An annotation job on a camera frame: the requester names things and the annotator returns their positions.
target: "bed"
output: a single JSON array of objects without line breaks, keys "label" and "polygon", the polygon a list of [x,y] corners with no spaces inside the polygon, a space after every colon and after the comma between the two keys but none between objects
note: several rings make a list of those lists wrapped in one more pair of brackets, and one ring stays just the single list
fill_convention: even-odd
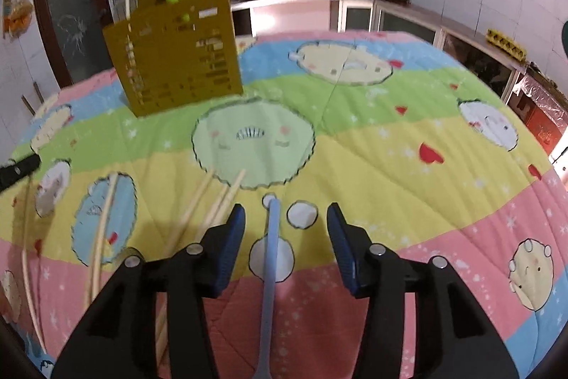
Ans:
[{"label": "bed", "polygon": [[[0,196],[0,275],[34,364],[49,375],[82,316],[109,173],[119,178],[106,278],[125,247],[146,260],[165,257],[172,224],[215,167],[214,187],[179,248],[191,242],[205,204],[246,169],[236,197],[246,230],[232,281],[219,299],[206,300],[221,378],[254,372],[271,195],[282,203],[274,378],[340,379],[353,371],[366,301],[349,295],[334,262],[325,223],[334,201],[349,223],[399,256],[446,257],[519,376],[529,375],[568,316],[568,198],[515,114],[450,56],[405,33],[238,37],[237,47],[242,96],[137,119],[107,71],[53,96],[26,130],[13,158],[41,146],[27,247],[47,354],[33,334],[19,262],[25,182]],[[402,378],[413,375],[413,317],[409,299]]]}]

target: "green cartoon face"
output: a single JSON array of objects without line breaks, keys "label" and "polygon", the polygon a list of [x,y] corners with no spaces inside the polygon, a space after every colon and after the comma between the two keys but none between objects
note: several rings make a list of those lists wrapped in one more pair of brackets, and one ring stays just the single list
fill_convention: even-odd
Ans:
[{"label": "green cartoon face", "polygon": [[291,180],[308,161],[315,138],[312,125],[284,106],[254,99],[217,107],[203,115],[193,136],[195,156],[205,170],[254,189]]}]

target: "red heart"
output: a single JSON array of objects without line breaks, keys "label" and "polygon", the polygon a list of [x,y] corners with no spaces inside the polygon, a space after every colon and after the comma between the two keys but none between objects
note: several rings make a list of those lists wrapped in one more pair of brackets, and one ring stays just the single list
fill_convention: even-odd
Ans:
[{"label": "red heart", "polygon": [[42,253],[42,241],[41,240],[36,240],[35,243],[33,243],[33,247],[35,248],[36,252],[39,254]]},{"label": "red heart", "polygon": [[118,239],[118,234],[116,234],[116,232],[113,232],[113,234],[109,238],[109,244],[111,245],[114,244],[117,239]]},{"label": "red heart", "polygon": [[432,164],[433,162],[436,162],[438,164],[444,163],[444,157],[436,150],[434,150],[432,147],[426,144],[422,144],[420,146],[420,149],[418,150],[418,155],[420,156],[420,159],[424,161],[426,164]]},{"label": "red heart", "polygon": [[394,68],[402,68],[404,66],[404,63],[400,60],[389,60],[388,63]]},{"label": "red heart", "polygon": [[529,164],[529,173],[530,175],[532,175],[533,177],[538,178],[539,180],[542,180],[542,176],[540,175],[539,170],[535,167],[534,164]]}]

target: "plastic wrap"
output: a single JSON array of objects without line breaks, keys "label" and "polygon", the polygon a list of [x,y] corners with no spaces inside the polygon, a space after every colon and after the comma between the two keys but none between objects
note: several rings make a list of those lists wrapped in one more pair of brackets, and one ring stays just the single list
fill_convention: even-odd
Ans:
[{"label": "plastic wrap", "polygon": [[568,127],[568,113],[541,84],[526,74],[513,87],[513,92],[516,95],[519,95],[520,91],[523,91],[530,100],[536,103],[536,106],[556,124],[561,133],[566,131]]}]

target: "white star print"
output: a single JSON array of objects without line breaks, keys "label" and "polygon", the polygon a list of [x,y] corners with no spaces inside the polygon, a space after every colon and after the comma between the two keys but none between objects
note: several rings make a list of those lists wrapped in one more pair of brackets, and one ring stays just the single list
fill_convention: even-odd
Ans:
[{"label": "white star print", "polygon": [[384,127],[381,127],[381,129],[377,130],[377,132],[381,136],[382,139],[388,138],[388,130],[385,129]]},{"label": "white star print", "polygon": [[509,230],[512,230],[513,228],[515,228],[515,222],[516,222],[516,217],[507,217],[507,228]]},{"label": "white star print", "polygon": [[49,313],[49,321],[51,322],[51,326],[53,326],[54,328],[58,327],[58,319],[55,316],[55,310],[50,311]]}]

